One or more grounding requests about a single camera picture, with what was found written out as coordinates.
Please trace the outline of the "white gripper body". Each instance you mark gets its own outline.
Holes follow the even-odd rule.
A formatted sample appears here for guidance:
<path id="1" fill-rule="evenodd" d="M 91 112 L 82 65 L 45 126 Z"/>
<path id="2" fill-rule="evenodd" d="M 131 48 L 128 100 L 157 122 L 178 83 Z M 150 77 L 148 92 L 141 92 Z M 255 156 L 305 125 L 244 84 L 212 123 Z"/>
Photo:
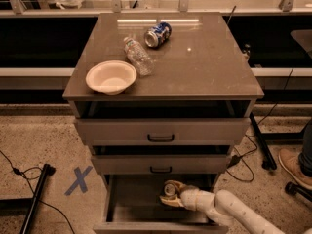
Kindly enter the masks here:
<path id="1" fill-rule="evenodd" d="M 180 192 L 182 205 L 190 211 L 207 212 L 215 207 L 215 195 L 195 186 L 186 186 Z"/>

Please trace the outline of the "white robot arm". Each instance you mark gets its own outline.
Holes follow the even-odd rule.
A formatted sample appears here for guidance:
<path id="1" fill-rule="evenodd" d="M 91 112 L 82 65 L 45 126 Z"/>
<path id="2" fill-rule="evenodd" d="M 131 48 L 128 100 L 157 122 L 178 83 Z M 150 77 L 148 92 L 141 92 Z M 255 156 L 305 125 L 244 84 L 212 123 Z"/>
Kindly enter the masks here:
<path id="1" fill-rule="evenodd" d="M 168 206 L 201 212 L 220 225 L 230 226 L 237 220 L 250 234 L 285 234 L 227 190 L 212 193 L 180 181 L 167 180 L 160 200 Z"/>

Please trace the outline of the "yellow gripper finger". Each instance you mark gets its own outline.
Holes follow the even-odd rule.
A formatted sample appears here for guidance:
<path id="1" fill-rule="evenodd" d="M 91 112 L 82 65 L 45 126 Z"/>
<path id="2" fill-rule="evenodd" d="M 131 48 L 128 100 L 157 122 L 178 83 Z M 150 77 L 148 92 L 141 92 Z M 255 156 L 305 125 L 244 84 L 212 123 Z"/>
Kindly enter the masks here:
<path id="1" fill-rule="evenodd" d="M 174 196 L 161 196 L 160 200 L 163 204 L 171 206 L 171 207 L 183 207 L 181 199 L 174 195 Z"/>
<path id="2" fill-rule="evenodd" d="M 173 184 L 177 187 L 177 193 L 179 193 L 179 192 L 185 187 L 185 184 L 184 184 L 184 183 L 182 183 L 182 182 L 180 182 L 180 181 L 177 181 L 177 180 L 167 180 L 167 181 L 165 182 L 165 185 L 166 185 L 167 183 L 173 183 Z"/>

